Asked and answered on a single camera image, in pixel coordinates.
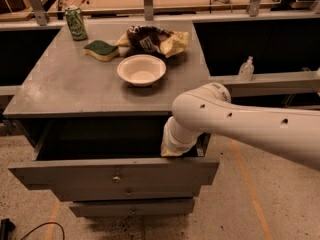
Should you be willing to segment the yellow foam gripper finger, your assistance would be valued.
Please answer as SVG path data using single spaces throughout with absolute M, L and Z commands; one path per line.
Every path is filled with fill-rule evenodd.
M 170 149 L 164 148 L 161 150 L 161 156 L 162 157 L 179 157 L 181 156 L 181 152 L 172 151 Z

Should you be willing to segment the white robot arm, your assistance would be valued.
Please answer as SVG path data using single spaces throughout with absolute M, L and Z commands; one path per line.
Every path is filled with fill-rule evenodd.
M 175 98 L 161 155 L 188 152 L 203 133 L 226 136 L 320 170 L 319 111 L 234 105 L 225 86 L 210 83 Z

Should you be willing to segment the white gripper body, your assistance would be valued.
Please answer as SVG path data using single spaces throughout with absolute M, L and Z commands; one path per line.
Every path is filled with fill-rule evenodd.
M 165 131 L 161 144 L 161 150 L 167 148 L 184 154 L 196 144 L 197 138 L 198 135 L 190 131 Z

